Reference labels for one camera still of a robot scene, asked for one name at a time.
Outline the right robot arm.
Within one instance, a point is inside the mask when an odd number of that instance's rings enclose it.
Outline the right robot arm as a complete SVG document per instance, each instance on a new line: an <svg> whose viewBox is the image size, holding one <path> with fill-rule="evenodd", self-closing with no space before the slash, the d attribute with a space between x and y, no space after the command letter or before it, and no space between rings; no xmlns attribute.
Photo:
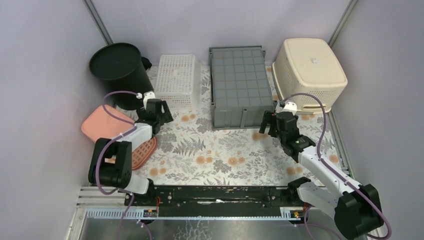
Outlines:
<svg viewBox="0 0 424 240"><path fill-rule="evenodd" d="M299 178L287 186L287 201L293 206L312 205L334 220L338 231L348 240L363 236L384 225L377 189L352 179L319 156L316 144L300 134L297 116L288 111L265 111L259 132L277 138L286 155L307 168L326 187L316 186L308 178Z"/></svg>

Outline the cream plastic tub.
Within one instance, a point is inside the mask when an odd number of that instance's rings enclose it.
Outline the cream plastic tub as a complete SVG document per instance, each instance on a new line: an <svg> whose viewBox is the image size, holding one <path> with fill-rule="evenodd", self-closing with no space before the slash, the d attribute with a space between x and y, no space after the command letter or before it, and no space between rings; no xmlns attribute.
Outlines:
<svg viewBox="0 0 424 240"><path fill-rule="evenodd" d="M323 39L288 38L272 63L281 101L290 98L300 114L329 113L348 84L336 55Z"/></svg>

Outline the white perforated plastic basket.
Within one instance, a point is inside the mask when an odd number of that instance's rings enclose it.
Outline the white perforated plastic basket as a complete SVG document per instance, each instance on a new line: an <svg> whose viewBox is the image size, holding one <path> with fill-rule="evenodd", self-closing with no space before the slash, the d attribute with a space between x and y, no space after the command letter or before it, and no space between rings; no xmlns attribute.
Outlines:
<svg viewBox="0 0 424 240"><path fill-rule="evenodd" d="M202 65L194 54L160 56L155 95L169 108L192 110L200 105Z"/></svg>

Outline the grey plastic crate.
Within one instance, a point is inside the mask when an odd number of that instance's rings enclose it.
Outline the grey plastic crate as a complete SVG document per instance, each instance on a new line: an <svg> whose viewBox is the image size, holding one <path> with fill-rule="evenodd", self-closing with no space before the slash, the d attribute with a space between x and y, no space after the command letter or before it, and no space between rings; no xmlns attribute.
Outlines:
<svg viewBox="0 0 424 240"><path fill-rule="evenodd" d="M265 55L260 45L209 48L214 130L259 128L275 110Z"/></svg>

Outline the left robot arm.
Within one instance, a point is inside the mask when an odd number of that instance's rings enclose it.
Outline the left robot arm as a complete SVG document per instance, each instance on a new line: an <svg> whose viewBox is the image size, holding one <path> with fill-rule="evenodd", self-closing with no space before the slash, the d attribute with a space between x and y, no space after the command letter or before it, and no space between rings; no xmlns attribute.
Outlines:
<svg viewBox="0 0 424 240"><path fill-rule="evenodd" d="M132 176L132 153L140 145L153 139L164 124L173 121L165 100L147 100L143 109L137 111L138 121L131 128L114 138L99 138L95 142L88 180L104 195L116 191L136 194L144 206L152 204L155 192L146 177Z"/></svg>

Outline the pink perforated basket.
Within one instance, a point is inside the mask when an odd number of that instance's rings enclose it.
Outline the pink perforated basket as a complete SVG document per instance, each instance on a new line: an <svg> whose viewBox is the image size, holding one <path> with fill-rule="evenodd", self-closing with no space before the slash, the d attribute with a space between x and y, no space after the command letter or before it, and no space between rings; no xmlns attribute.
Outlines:
<svg viewBox="0 0 424 240"><path fill-rule="evenodd" d="M106 110L102 106L96 108L81 125L82 133L93 143L99 138L112 139L118 134L130 130L135 122L110 105L105 108ZM157 139L153 137L134 149L132 151L132 170L141 168L153 155L156 148Z"/></svg>

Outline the large black cylindrical container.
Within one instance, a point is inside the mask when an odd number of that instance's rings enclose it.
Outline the large black cylindrical container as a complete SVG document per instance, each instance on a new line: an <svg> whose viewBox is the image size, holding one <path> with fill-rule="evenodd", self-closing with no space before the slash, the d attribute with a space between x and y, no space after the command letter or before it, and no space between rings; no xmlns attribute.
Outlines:
<svg viewBox="0 0 424 240"><path fill-rule="evenodd" d="M91 57L88 67L109 93L144 94L154 90L140 50L130 43L119 42L101 48Z"/></svg>

